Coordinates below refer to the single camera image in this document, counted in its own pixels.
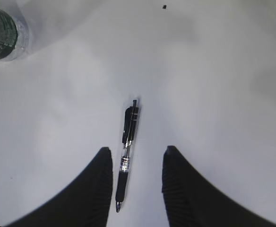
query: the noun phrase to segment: water bottle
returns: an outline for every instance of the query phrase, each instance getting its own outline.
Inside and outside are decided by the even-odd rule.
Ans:
[[[0,61],[19,58],[26,51],[28,41],[27,26],[0,10]]]

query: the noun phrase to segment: pen barrel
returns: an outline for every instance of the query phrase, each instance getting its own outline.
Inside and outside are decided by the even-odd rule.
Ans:
[[[119,172],[117,192],[116,192],[116,201],[123,202],[125,195],[125,188],[127,186],[128,173]]]

